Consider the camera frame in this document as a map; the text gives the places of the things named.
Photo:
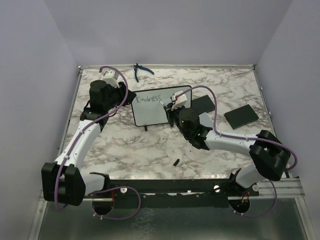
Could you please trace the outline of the black framed whiteboard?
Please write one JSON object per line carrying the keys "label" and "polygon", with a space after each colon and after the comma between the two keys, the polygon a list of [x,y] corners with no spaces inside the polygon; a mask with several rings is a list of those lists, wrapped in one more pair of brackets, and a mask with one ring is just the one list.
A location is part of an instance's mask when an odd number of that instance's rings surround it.
{"label": "black framed whiteboard", "polygon": [[169,104],[174,93],[190,88],[190,85],[180,85],[136,91],[136,97],[131,103],[135,125],[145,127],[167,124],[166,112],[160,101]]}

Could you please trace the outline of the black rectangular eraser block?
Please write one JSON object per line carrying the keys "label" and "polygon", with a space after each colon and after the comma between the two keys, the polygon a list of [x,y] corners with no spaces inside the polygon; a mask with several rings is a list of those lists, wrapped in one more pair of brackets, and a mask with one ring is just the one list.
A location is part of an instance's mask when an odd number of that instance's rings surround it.
{"label": "black rectangular eraser block", "polygon": [[215,110],[215,104],[208,95],[193,99],[191,101],[191,107],[198,115],[201,115],[203,113],[210,113]]}

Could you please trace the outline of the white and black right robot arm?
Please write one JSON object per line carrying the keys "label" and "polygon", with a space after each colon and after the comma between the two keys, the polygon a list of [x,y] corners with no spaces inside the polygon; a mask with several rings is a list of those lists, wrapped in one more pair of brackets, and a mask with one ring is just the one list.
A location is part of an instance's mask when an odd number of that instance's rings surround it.
{"label": "white and black right robot arm", "polygon": [[207,114],[198,115],[193,108],[164,106],[170,126],[177,126],[183,137],[200,150],[223,150],[251,157],[253,163],[231,177],[229,189],[240,196],[253,184],[268,179],[279,181],[291,157],[289,150],[268,130],[257,135],[216,133],[214,121]]}

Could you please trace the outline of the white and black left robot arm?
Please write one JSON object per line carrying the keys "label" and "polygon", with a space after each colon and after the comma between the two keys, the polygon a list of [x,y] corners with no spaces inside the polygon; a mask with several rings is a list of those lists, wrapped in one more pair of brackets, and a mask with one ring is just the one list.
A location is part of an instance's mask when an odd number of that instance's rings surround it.
{"label": "white and black left robot arm", "polygon": [[78,206],[85,196],[106,197],[111,190],[103,173],[81,174],[83,161],[107,121],[120,107],[130,105],[136,94],[126,81],[95,80],[90,83],[89,100],[80,115],[77,130],[53,163],[41,169],[43,197],[56,205]]}

